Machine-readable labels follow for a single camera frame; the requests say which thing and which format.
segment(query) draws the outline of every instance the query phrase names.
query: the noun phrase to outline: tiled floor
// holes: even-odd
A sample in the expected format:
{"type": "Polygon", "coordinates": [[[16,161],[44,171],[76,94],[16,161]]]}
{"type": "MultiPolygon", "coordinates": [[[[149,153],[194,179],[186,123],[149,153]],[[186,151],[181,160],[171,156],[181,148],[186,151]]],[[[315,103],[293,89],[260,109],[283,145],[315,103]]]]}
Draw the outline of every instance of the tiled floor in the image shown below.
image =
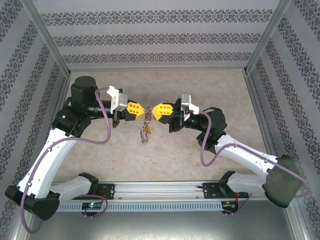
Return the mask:
{"type": "MultiPolygon", "coordinates": [[[[259,151],[265,147],[240,69],[172,70],[73,73],[71,84],[79,76],[92,76],[99,88],[109,85],[122,88],[128,99],[147,106],[175,103],[181,93],[189,93],[200,109],[223,110],[226,132],[238,141],[259,151]]],[[[110,99],[106,93],[102,99],[110,99]]],[[[142,144],[138,124],[142,120],[121,121],[112,128],[106,145],[78,142],[66,156],[55,181],[68,181],[79,173],[90,173],[100,181],[193,181],[217,180],[229,170],[250,173],[226,157],[219,157],[210,167],[200,163],[199,132],[182,129],[169,133],[169,125],[152,121],[148,144],[142,144]]],[[[103,119],[95,120],[82,137],[103,140],[107,135],[103,119]]],[[[206,161],[213,154],[206,152],[206,161]]]]}

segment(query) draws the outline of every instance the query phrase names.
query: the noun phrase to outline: purple cable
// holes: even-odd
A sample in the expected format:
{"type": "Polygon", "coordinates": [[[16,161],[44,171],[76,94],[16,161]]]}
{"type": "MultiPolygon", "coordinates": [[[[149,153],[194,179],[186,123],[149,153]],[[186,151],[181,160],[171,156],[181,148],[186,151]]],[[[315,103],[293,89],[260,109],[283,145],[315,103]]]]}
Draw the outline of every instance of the purple cable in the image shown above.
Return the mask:
{"type": "MultiPolygon", "coordinates": [[[[199,113],[206,116],[206,118],[208,119],[208,126],[211,126],[211,118],[210,118],[210,116],[204,111],[199,111],[199,113]]],[[[295,172],[293,172],[293,171],[291,171],[291,170],[289,170],[289,169],[277,164],[276,162],[273,162],[273,161],[269,160],[268,158],[266,158],[264,156],[261,156],[260,154],[254,152],[254,151],[252,151],[252,150],[250,150],[250,149],[248,149],[248,148],[246,148],[246,147],[244,147],[244,146],[242,146],[240,144],[230,143],[230,144],[224,145],[222,148],[219,149],[219,151],[216,153],[214,158],[209,163],[205,163],[205,161],[204,161],[204,151],[205,151],[205,145],[206,145],[206,142],[207,142],[207,139],[208,139],[209,132],[210,132],[210,127],[208,127],[206,132],[205,132],[204,139],[203,139],[202,146],[201,146],[200,160],[201,160],[201,163],[202,163],[203,166],[209,167],[211,164],[213,164],[215,162],[215,160],[217,159],[217,157],[219,156],[219,154],[225,148],[228,148],[228,147],[240,148],[240,149],[243,149],[246,152],[248,152],[248,153],[260,158],[261,160],[263,160],[263,161],[265,161],[267,163],[270,163],[270,164],[276,166],[277,168],[282,169],[283,171],[287,172],[288,174],[291,174],[292,176],[294,176],[295,178],[297,178],[301,182],[303,182],[305,184],[306,188],[307,188],[307,191],[305,193],[303,193],[303,194],[296,195],[295,196],[296,198],[303,198],[303,197],[309,195],[311,187],[310,187],[309,183],[303,177],[299,176],[295,172]]]]}
{"type": "MultiPolygon", "coordinates": [[[[32,172],[31,172],[31,175],[28,179],[28,182],[27,182],[27,185],[24,189],[24,192],[23,192],[23,195],[22,195],[22,198],[21,198],[21,203],[20,203],[20,216],[21,216],[21,221],[22,221],[22,225],[24,226],[25,230],[30,233],[30,234],[35,234],[41,227],[43,221],[41,221],[40,225],[37,227],[36,230],[31,230],[29,227],[28,227],[28,224],[26,222],[26,219],[25,219],[25,213],[24,213],[24,208],[25,208],[25,200],[26,200],[26,196],[27,196],[27,193],[28,193],[28,190],[30,188],[30,185],[31,185],[31,182],[32,180],[34,179],[34,176],[36,174],[36,171],[39,167],[39,165],[41,164],[42,160],[44,159],[44,157],[47,155],[47,153],[49,153],[49,149],[52,149],[54,146],[62,143],[62,142],[65,142],[65,141],[82,141],[82,142],[86,142],[86,143],[90,143],[90,144],[97,144],[97,145],[102,145],[102,144],[106,144],[109,140],[110,140],[110,137],[111,137],[111,127],[110,127],[110,123],[109,123],[109,119],[108,119],[108,115],[106,113],[106,110],[105,110],[105,107],[104,107],[104,104],[102,103],[100,97],[99,97],[99,92],[101,91],[107,91],[109,88],[108,87],[102,87],[102,88],[99,88],[95,91],[95,97],[101,107],[101,110],[102,110],[102,114],[104,116],[104,120],[105,120],[105,123],[106,123],[106,128],[107,128],[107,132],[108,132],[108,135],[106,137],[106,139],[104,141],[93,141],[93,140],[89,140],[89,139],[85,139],[85,138],[81,138],[81,137],[68,137],[68,138],[64,138],[64,139],[60,139],[58,141],[56,141],[55,143],[53,143],[50,147],[48,147],[44,152],[43,154],[41,155],[41,157],[39,158],[38,162],[36,163],[36,165],[34,166],[32,172]]],[[[98,195],[91,195],[91,196],[94,196],[96,198],[101,198],[101,196],[98,196],[98,195]]]]}
{"type": "Polygon", "coordinates": [[[84,210],[84,217],[85,217],[85,218],[88,217],[88,218],[94,219],[94,218],[100,216],[101,214],[103,214],[103,213],[107,210],[107,208],[108,208],[108,201],[107,201],[107,199],[106,199],[105,197],[103,197],[103,196],[90,195],[90,194],[88,194],[88,195],[80,195],[80,196],[78,196],[78,197],[99,198],[99,199],[102,199],[102,200],[105,201],[105,207],[104,207],[104,209],[103,209],[101,212],[98,212],[98,213],[97,213],[96,215],[94,215],[94,216],[88,216],[86,213],[87,213],[87,210],[90,209],[90,208],[86,208],[86,209],[84,210]]]}

